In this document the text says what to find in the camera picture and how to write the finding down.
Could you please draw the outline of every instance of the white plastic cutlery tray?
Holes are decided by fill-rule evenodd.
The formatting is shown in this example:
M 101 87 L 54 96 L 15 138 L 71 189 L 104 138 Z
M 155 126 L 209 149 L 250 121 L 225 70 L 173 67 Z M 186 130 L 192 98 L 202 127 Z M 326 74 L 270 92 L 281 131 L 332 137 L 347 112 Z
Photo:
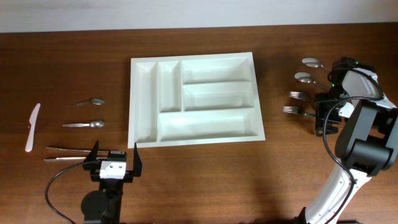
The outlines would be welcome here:
M 251 52 L 131 59 L 128 148 L 263 140 Z

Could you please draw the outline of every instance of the silver fork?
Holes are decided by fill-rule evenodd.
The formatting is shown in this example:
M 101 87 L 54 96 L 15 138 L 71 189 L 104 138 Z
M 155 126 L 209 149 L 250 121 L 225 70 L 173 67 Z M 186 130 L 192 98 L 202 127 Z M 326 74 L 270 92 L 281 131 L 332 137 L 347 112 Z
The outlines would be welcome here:
M 302 108 L 298 106 L 284 106 L 282 111 L 285 113 L 293 113 L 316 118 L 315 114 L 306 113 Z
M 306 93 L 303 93 L 303 92 L 291 91 L 289 93 L 289 97 L 299 99 L 299 100 L 305 100 L 305 101 L 311 101 L 311 102 L 313 101 Z
M 301 107 L 298 107 L 298 106 L 284 106 L 282 111 L 285 113 L 293 113 L 293 114 L 298 114 L 298 115 L 309 116 L 311 118 L 317 117 L 315 114 L 306 113 Z M 333 120 L 328 120 L 328 123 L 329 124 L 340 124 L 340 122 L 333 121 Z

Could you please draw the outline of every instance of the knife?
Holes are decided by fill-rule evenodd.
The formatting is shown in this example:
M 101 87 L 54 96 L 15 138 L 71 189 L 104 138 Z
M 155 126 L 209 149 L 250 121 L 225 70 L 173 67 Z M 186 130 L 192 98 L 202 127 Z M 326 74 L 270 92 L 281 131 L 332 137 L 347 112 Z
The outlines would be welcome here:
M 32 114 L 30 115 L 29 118 L 29 123 L 30 123 L 30 131 L 29 131 L 29 136 L 27 137 L 27 142 L 25 146 L 25 151 L 30 152 L 33 148 L 33 138 L 35 134 L 35 126 L 36 126 L 36 119 L 37 119 L 37 114 L 39 113 L 40 109 L 40 103 L 38 103 L 35 108 L 32 111 Z

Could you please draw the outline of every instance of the wooden table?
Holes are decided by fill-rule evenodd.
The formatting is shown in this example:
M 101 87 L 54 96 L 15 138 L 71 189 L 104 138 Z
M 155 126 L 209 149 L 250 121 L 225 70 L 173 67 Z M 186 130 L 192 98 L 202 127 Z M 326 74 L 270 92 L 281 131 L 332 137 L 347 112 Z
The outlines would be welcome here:
M 48 208 L 44 188 L 74 162 L 44 162 L 76 154 L 46 146 L 127 151 L 130 58 L 253 52 L 266 141 L 140 149 L 142 177 L 124 186 L 126 223 L 267 223 L 293 218 L 321 190 L 333 161 L 314 135 L 314 120 L 282 113 L 310 106 L 289 91 L 322 91 L 296 82 L 311 72 L 304 57 L 325 65 L 349 56 L 378 69 L 387 96 L 398 103 L 398 24 L 268 26 L 215 29 L 113 30 L 0 34 L 0 223 L 66 223 Z M 104 106 L 72 107 L 98 97 Z M 29 116 L 41 103 L 33 151 L 24 152 Z M 103 129 L 62 124 L 103 119 Z M 334 147 L 336 135 L 330 136 Z M 341 219 L 398 220 L 398 166 L 381 172 L 352 199 Z M 82 223 L 80 203 L 98 183 L 75 169 L 50 189 L 64 214 Z

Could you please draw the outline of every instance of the spoon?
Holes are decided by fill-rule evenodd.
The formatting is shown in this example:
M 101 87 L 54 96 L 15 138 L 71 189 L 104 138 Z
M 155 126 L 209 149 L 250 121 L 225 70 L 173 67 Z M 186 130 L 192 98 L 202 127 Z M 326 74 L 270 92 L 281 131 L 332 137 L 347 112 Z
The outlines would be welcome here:
M 72 128 L 80 128 L 80 127 L 91 127 L 91 128 L 102 128 L 104 126 L 104 121 L 93 121 L 88 124 L 63 124 L 63 127 L 72 127 Z
M 82 101 L 79 103 L 75 103 L 74 106 L 83 106 L 86 105 L 88 103 L 92 103 L 94 105 L 103 105 L 105 104 L 105 101 L 97 99 L 97 98 L 91 98 L 90 100 L 86 100 L 86 101 Z
M 320 87 L 322 87 L 322 88 L 324 88 L 324 89 L 326 89 L 326 90 L 329 90 L 329 87 L 327 87 L 327 86 L 325 86 L 325 85 L 322 85 L 322 84 L 320 84 L 320 83 L 317 83 L 317 82 L 312 78 L 312 75 L 309 74 L 309 73 L 307 73 L 307 72 L 298 72 L 298 73 L 296 73 L 296 74 L 294 75 L 294 78 L 296 78 L 296 79 L 297 79 L 298 81 L 300 81 L 300 82 L 314 83 L 314 84 L 317 84 L 318 86 L 320 86 Z
M 321 64 L 321 62 L 318 59 L 315 58 L 305 58 L 302 60 L 303 64 L 308 66 L 308 67 L 313 67 L 313 68 L 324 68 L 328 71 L 330 71 L 330 68 L 327 68 Z

